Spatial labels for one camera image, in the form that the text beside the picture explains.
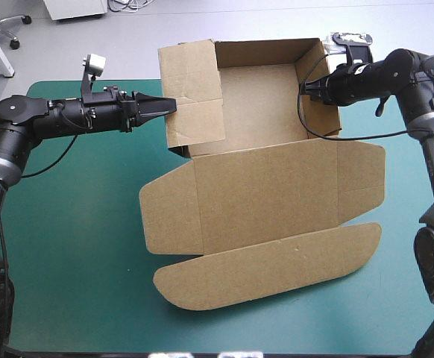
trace cable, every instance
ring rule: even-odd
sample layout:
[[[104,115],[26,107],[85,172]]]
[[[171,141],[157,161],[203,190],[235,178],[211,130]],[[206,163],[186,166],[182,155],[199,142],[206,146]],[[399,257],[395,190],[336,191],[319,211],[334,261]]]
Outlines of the cable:
[[[61,117],[62,119],[64,119],[65,122],[66,122],[68,125],[70,125],[71,127],[74,127],[74,128],[76,128],[76,129],[81,129],[81,130],[83,130],[83,131],[87,131],[87,130],[90,129],[89,127],[84,127],[84,126],[82,126],[82,125],[77,125],[77,124],[74,123],[71,119],[69,119],[67,116],[65,116],[65,113],[63,113],[63,109],[65,108],[64,103],[62,103],[62,102],[58,102],[57,105],[56,105],[56,107],[57,107],[58,111],[60,112],[60,117]]]
[[[124,4],[123,7],[115,7],[117,0],[107,0],[107,6],[110,11],[113,13],[126,12],[126,13],[136,13],[139,9],[148,6],[153,3],[154,0],[145,0],[142,4],[139,3],[138,0],[129,0],[127,4]]]
[[[35,173],[32,173],[32,174],[22,175],[22,178],[36,177],[37,175],[40,175],[40,174],[46,172],[47,170],[53,168],[54,166],[56,166],[64,158],[64,156],[68,153],[68,151],[71,149],[71,147],[73,146],[73,144],[75,144],[76,138],[78,138],[77,134],[73,137],[73,139],[71,139],[71,142],[68,144],[68,146],[66,147],[65,151],[52,164],[50,164],[46,168],[43,168],[43,169],[39,170],[38,172],[35,172]]]
[[[4,182],[0,180],[0,184],[7,189],[7,186],[4,185]],[[4,356],[3,348],[4,348],[4,339],[8,332],[8,327],[10,325],[9,322],[9,310],[8,306],[10,305],[10,296],[8,292],[10,291],[9,282],[10,282],[10,273],[8,270],[8,255],[7,255],[7,245],[5,243],[5,235],[3,231],[3,223],[1,221],[1,213],[0,213],[0,245],[1,245],[1,256],[3,259],[4,266],[4,317],[1,326],[1,334],[0,334],[0,358]]]
[[[399,131],[399,132],[394,132],[394,133],[387,133],[387,134],[377,134],[374,136],[352,136],[352,137],[347,137],[347,138],[339,138],[339,137],[333,137],[333,136],[324,136],[321,135],[317,132],[315,132],[314,130],[312,130],[308,124],[306,123],[305,119],[304,119],[304,115],[303,112],[301,111],[301,96],[302,96],[302,92],[304,90],[304,86],[306,84],[306,81],[308,80],[308,78],[310,77],[310,75],[313,73],[313,71],[315,71],[316,67],[320,64],[320,62],[322,60],[324,60],[326,57],[330,56],[331,54],[325,54],[323,56],[321,56],[317,61],[315,61],[315,63],[313,64],[312,68],[308,71],[308,73],[306,74],[306,76],[304,77],[303,81],[300,84],[300,89],[298,90],[298,96],[297,96],[297,112],[298,112],[298,118],[300,119],[300,123],[303,125],[303,127],[306,129],[306,131],[310,134],[313,134],[314,136],[318,137],[318,138],[322,138],[325,140],[332,140],[335,142],[347,142],[347,141],[353,141],[353,140],[366,140],[366,139],[379,139],[379,138],[389,138],[390,136],[400,136],[401,134],[409,134],[412,132],[430,132],[430,131],[426,131],[423,129],[416,129],[416,130],[410,130],[410,131]]]

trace box flap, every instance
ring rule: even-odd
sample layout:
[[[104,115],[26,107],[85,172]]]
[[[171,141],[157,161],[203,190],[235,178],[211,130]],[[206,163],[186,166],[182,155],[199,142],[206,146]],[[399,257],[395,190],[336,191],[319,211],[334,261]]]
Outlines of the box flap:
[[[150,252],[204,251],[192,161],[145,185],[139,200]]]
[[[191,163],[141,189],[154,254],[213,254],[336,227],[384,199],[384,149],[363,142],[311,139]]]
[[[163,93],[179,111],[166,117],[168,147],[225,138],[222,93],[212,40],[159,49]]]
[[[294,63],[320,40],[289,39],[216,42],[217,65],[227,67],[278,65]]]
[[[384,148],[363,142],[338,143],[338,218],[342,224],[384,200]]]
[[[154,284],[178,307],[212,310],[350,274],[380,236],[378,224],[305,233],[162,267]]]

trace open cardboard box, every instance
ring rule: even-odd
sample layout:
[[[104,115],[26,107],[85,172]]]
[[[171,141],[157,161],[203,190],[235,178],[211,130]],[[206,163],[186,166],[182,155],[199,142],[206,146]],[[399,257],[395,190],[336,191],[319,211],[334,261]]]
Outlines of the open cardboard box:
[[[298,78],[318,39],[185,43],[160,49],[163,92],[177,99],[168,146],[192,160],[141,189],[155,254],[202,257],[161,268],[168,301],[209,310],[349,274],[378,224],[339,227],[381,204],[384,150],[311,139],[298,121]],[[328,73],[322,61],[312,78]],[[306,121],[337,134],[335,107],[303,98]]]

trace table surface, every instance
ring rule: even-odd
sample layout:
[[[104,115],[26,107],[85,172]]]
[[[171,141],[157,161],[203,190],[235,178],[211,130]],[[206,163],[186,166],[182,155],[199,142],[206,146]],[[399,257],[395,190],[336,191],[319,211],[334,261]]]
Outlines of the table surface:
[[[34,84],[33,97],[79,96],[79,81]],[[158,80],[99,81],[160,95]],[[342,136],[398,131],[395,101],[343,108]],[[35,149],[26,172],[53,161],[70,138]],[[139,189],[182,165],[169,152],[162,118],[131,134],[80,136],[52,170],[7,195],[4,229],[16,287],[10,345],[35,351],[226,351],[404,354],[434,318],[412,242],[432,202],[419,144],[408,136],[373,141],[386,149],[386,199],[350,223],[379,222],[380,246],[358,272],[327,283],[209,312],[162,298],[153,273],[185,257],[147,252]]]

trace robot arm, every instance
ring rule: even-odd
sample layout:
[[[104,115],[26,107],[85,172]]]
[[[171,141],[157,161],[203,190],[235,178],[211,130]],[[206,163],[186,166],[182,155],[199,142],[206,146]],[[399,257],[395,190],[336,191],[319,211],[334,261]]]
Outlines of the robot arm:
[[[133,127],[150,119],[176,111],[175,100],[171,98],[138,92],[128,95],[117,87],[92,92],[95,77],[103,71],[104,60],[94,54],[85,59],[81,98],[47,100],[12,95],[0,101],[0,208],[7,189],[21,180],[31,150],[42,140],[103,131],[131,132]],[[0,340],[3,342],[10,334],[9,324],[3,334],[3,322],[11,322],[13,307],[13,285],[8,281],[6,289],[5,276],[0,257]],[[6,291],[8,305],[3,302]]]
[[[434,194],[434,56],[398,49],[385,60],[372,63],[368,36],[334,34],[333,41],[345,47],[347,63],[328,76],[302,84],[301,94],[336,106],[379,98],[377,116],[382,114],[388,97],[394,95],[408,134],[423,148]],[[434,204],[420,222],[426,227],[415,237],[415,256],[434,304]],[[412,356],[434,358],[434,322]]]

